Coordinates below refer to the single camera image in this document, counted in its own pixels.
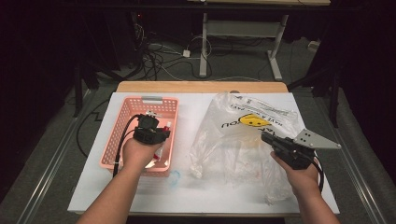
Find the table leg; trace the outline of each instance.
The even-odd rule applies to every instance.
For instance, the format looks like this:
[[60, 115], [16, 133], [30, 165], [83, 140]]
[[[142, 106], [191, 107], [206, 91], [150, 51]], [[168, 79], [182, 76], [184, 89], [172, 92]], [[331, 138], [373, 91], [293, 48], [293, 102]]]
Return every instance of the table leg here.
[[206, 66], [207, 66], [207, 48], [206, 48], [206, 38], [207, 38], [207, 13], [204, 13], [203, 27], [202, 27], [202, 49], [201, 49], [201, 62], [199, 66], [199, 76], [206, 77]]
[[274, 74], [274, 78], [277, 81], [282, 80], [282, 76], [280, 75], [279, 66], [277, 65], [277, 62], [276, 62], [276, 54], [277, 54], [277, 50], [279, 49], [280, 42], [282, 40], [283, 32], [285, 32], [285, 27], [286, 27], [286, 22], [288, 21], [288, 17], [289, 17], [289, 15], [284, 15], [282, 17], [282, 21], [279, 24], [279, 27], [277, 29], [274, 49], [267, 51], [268, 60], [270, 61], [271, 68], [272, 68], [273, 74]]

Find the pink basket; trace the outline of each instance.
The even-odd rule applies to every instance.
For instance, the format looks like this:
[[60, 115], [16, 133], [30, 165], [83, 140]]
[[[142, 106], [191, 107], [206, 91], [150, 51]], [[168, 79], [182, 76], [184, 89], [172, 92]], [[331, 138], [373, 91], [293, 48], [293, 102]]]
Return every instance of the pink basket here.
[[[125, 97], [120, 112], [118, 114], [116, 123], [114, 124], [113, 131], [109, 136], [105, 150], [100, 160], [100, 166], [107, 168], [112, 172], [114, 169], [114, 161], [116, 159], [117, 148], [120, 143], [122, 132], [126, 123], [133, 115], [145, 114], [148, 110], [156, 113], [156, 119], [160, 122], [158, 127], [164, 127], [168, 122], [171, 122], [170, 136], [163, 144], [163, 154], [159, 161], [153, 160], [154, 165], [145, 169], [142, 175], [150, 176], [169, 176], [169, 168], [172, 158], [172, 148], [175, 136], [175, 128], [177, 124], [177, 111], [178, 99], [160, 96], [128, 96]], [[137, 119], [134, 119], [127, 133], [137, 126]], [[132, 138], [133, 134], [130, 133], [124, 140], [124, 143]], [[122, 152], [120, 157], [120, 168], [122, 167]]]

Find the table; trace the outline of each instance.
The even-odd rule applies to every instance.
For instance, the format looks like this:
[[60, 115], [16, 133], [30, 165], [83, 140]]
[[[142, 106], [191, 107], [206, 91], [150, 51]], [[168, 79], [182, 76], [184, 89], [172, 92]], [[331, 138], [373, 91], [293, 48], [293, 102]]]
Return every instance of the table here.
[[[209, 3], [227, 3], [227, 4], [256, 4], [256, 5], [304, 5], [304, 6], [328, 6], [330, 0], [210, 0], [204, 1], [205, 4]], [[276, 62], [276, 54], [282, 40], [283, 33], [286, 28], [289, 15], [283, 15], [280, 22], [258, 22], [258, 21], [223, 21], [223, 20], [209, 20], [207, 13], [204, 13], [203, 18], [203, 31], [202, 31], [202, 49], [200, 61], [200, 77], [206, 77], [207, 56], [210, 51], [207, 51], [208, 35], [231, 35], [231, 36], [250, 36], [250, 37], [274, 37], [275, 44], [272, 50], [267, 50], [268, 61], [271, 65], [275, 80], [281, 81], [282, 75], [280, 74], [279, 66]]]
[[[111, 180], [111, 173], [99, 167], [99, 160], [127, 95], [178, 97], [179, 113], [169, 177], [142, 176], [130, 213], [155, 216], [205, 217], [286, 217], [298, 216], [295, 198], [268, 205], [261, 200], [260, 186], [241, 184], [235, 188], [222, 181], [196, 179], [189, 172], [189, 149], [210, 100], [221, 91], [261, 97], [271, 105], [283, 105], [298, 111], [291, 93], [283, 83], [266, 82], [121, 82], [109, 103], [102, 126], [78, 181], [68, 211], [84, 212]], [[323, 197], [334, 213], [339, 213], [331, 189], [325, 180]]]

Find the clear plastic bag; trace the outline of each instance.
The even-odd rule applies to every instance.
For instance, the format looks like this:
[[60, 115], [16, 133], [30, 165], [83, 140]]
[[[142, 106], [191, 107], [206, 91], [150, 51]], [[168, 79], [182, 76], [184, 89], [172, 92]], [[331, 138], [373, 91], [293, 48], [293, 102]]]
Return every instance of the clear plastic bag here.
[[234, 184], [257, 182], [268, 203], [288, 198], [292, 191], [286, 173], [271, 158], [262, 130], [293, 138], [300, 132], [298, 114], [254, 98], [217, 94], [191, 147], [192, 174], [202, 178], [216, 172]]

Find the smiley face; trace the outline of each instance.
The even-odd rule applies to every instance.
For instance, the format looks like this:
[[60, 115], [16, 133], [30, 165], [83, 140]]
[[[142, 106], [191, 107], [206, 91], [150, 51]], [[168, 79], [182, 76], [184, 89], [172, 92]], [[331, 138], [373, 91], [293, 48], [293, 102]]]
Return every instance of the smiley face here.
[[259, 116], [255, 114], [245, 115], [244, 117], [239, 118], [239, 122], [253, 127], [262, 127], [271, 124], [267, 120], [261, 119]]

